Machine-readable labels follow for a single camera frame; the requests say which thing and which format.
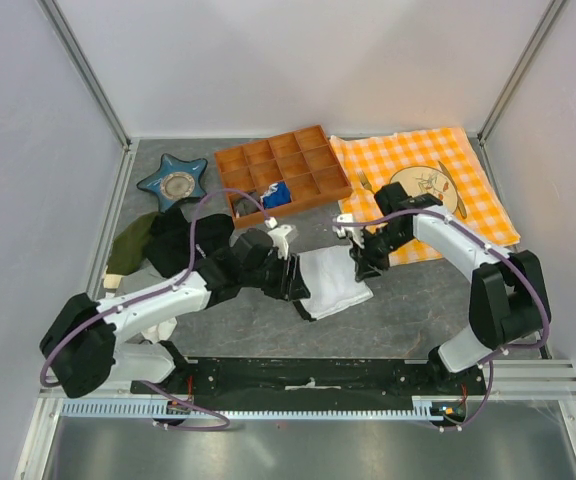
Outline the white underwear black trim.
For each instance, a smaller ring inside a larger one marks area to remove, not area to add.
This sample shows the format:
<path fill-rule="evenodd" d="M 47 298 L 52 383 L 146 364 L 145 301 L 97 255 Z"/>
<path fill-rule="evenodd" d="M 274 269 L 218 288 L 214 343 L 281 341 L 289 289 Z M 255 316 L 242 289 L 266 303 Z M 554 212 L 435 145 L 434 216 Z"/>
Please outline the white underwear black trim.
<path fill-rule="evenodd" d="M 300 272 L 310 292 L 293 304 L 303 320 L 314 322 L 370 300 L 374 294 L 355 279 L 350 248 L 332 246 L 299 253 Z"/>

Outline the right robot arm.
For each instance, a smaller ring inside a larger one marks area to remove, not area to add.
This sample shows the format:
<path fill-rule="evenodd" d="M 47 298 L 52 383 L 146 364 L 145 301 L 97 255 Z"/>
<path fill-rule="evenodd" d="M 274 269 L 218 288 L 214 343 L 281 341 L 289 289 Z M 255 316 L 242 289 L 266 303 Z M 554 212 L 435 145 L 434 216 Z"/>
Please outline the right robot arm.
<path fill-rule="evenodd" d="M 389 268 L 391 254 L 418 240 L 439 252 L 470 284 L 468 324 L 428 355 L 426 381 L 435 392 L 451 392 L 462 373 L 511 350 L 536 334 L 540 348 L 550 333 L 551 312 L 538 257 L 512 252 L 458 220 L 429 193 L 409 195 L 400 183 L 374 196 L 381 217 L 360 222 L 338 216 L 334 230 L 351 243 L 355 277 L 364 280 Z"/>

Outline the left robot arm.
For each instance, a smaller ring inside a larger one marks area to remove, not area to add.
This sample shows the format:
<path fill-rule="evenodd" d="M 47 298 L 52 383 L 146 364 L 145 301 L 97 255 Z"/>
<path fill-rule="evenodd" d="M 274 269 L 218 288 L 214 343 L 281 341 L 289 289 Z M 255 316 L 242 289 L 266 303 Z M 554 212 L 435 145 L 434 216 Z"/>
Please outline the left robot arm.
<path fill-rule="evenodd" d="M 153 286 L 106 300 L 72 296 L 40 341 L 41 384 L 62 388 L 69 398 L 84 397 L 108 380 L 145 380 L 179 392 L 186 367 L 168 348 L 132 345 L 130 339 L 168 319 L 229 302 L 243 289 L 286 302 L 309 298 L 300 258 L 289 250 L 296 235 L 293 225 L 251 228 L 233 245 Z"/>

